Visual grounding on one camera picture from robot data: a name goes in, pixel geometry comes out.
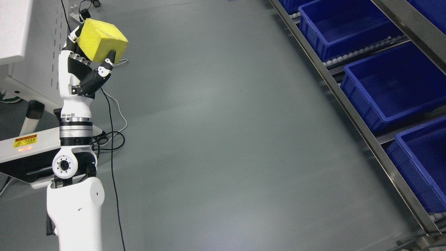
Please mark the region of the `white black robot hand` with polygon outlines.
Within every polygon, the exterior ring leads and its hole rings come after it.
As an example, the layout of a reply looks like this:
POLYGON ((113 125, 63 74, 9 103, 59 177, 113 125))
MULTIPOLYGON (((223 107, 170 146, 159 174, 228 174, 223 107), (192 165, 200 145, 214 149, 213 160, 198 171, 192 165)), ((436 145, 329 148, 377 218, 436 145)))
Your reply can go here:
POLYGON ((58 83, 60 95, 63 99, 70 95, 84 96, 94 99, 95 93, 110 78, 116 51, 111 50, 98 68, 89 66, 89 59, 84 59, 83 50, 78 45, 78 40, 84 24, 80 24, 67 37, 58 59, 58 83))

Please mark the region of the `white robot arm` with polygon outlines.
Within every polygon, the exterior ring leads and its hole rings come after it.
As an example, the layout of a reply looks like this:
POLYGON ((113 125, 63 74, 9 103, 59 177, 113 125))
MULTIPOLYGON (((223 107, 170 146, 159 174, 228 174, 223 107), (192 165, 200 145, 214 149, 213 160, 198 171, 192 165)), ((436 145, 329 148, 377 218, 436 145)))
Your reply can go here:
POLYGON ((59 152, 52 161, 54 180, 47 187, 47 215, 61 251, 101 251, 105 191, 96 177, 92 151, 91 98, 61 95, 59 152))

